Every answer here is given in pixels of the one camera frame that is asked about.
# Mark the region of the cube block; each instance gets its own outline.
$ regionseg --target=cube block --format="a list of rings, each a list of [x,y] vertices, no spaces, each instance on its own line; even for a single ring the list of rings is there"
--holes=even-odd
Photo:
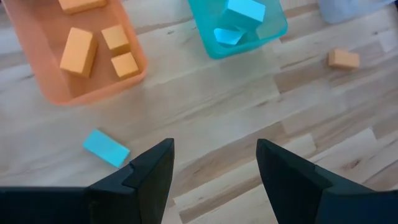
[[[72,27],[60,68],[72,75],[89,78],[97,46],[93,33]]]
[[[266,14],[266,6],[253,0],[227,0],[221,19],[243,31],[255,30]]]
[[[121,25],[102,30],[102,34],[114,56],[125,54],[130,51],[129,40]]]
[[[114,57],[111,60],[116,74],[121,79],[130,78],[139,73],[136,60],[130,52]]]
[[[333,68],[357,69],[359,67],[359,55],[344,49],[334,49],[329,53],[328,64]]]
[[[74,14],[106,5],[106,0],[58,0],[66,14]]]
[[[240,30],[214,29],[216,40],[221,44],[236,45],[243,34],[244,32]]]
[[[130,153],[128,148],[97,129],[84,141],[83,147],[117,168],[123,164]]]

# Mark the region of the hardwood floor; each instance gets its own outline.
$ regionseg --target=hardwood floor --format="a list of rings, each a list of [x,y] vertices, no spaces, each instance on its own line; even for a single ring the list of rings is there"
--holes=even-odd
[[[398,13],[342,24],[316,0],[281,0],[289,32],[259,50],[208,58],[186,0],[124,0],[149,59],[142,84],[86,106],[40,93],[0,6],[0,185],[89,185],[116,171],[82,148],[95,128],[133,159],[175,138],[164,223],[277,223],[259,178],[266,138],[376,190],[398,189]],[[354,72],[329,50],[361,56]]]

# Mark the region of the white container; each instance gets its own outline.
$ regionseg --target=white container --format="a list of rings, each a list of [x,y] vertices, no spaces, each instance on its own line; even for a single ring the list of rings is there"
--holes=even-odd
[[[395,0],[318,0],[323,19],[331,24],[367,14]]]

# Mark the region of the blue foam block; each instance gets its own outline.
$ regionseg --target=blue foam block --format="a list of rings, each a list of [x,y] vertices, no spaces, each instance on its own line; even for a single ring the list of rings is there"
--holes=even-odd
[[[84,141],[83,147],[117,168],[123,164],[130,153],[128,148],[97,129]]]
[[[266,6],[253,0],[227,0],[221,19],[241,30],[255,30],[264,21]]]
[[[221,44],[236,45],[242,38],[244,32],[240,30],[214,29],[214,36]]]

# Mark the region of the plastic bin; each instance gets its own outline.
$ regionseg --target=plastic bin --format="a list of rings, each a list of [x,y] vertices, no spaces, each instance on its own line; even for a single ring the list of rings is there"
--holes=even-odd
[[[330,23],[343,22],[367,14],[395,0],[318,0],[323,19]]]
[[[256,0],[266,5],[264,22],[255,32],[245,34],[235,46],[225,46],[216,41],[214,29],[222,27],[220,16],[226,0],[188,0],[203,45],[211,58],[224,58],[247,52],[279,38],[287,32],[287,21],[279,0]]]
[[[19,42],[44,97],[58,105],[83,104],[113,95],[139,83],[147,59],[120,0],[105,7],[66,15],[57,0],[3,0]],[[140,74],[120,80],[111,63],[101,30],[121,24]],[[91,78],[69,75],[59,68],[71,27],[90,30],[98,41]]]

